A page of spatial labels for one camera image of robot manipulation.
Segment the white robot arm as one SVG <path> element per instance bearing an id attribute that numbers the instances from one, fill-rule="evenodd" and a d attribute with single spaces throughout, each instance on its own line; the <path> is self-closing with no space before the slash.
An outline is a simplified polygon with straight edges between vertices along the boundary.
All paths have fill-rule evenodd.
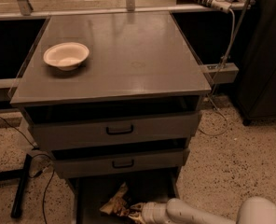
<path id="1" fill-rule="evenodd" d="M 172 198 L 166 203 L 137 203 L 130 207 L 129 218 L 138 224 L 276 224 L 276 205 L 265 198 L 251 197 L 231 220 Z"/>

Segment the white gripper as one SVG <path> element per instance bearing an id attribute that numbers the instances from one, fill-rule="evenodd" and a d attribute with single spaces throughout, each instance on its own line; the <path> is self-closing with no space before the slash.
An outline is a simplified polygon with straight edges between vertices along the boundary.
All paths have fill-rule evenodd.
<path id="1" fill-rule="evenodd" d="M 169 220 L 166 213 L 165 203 L 136 203 L 130 207 L 132 212 L 141 212 L 140 214 L 129 214 L 128 218 L 136 224 L 166 224 Z"/>

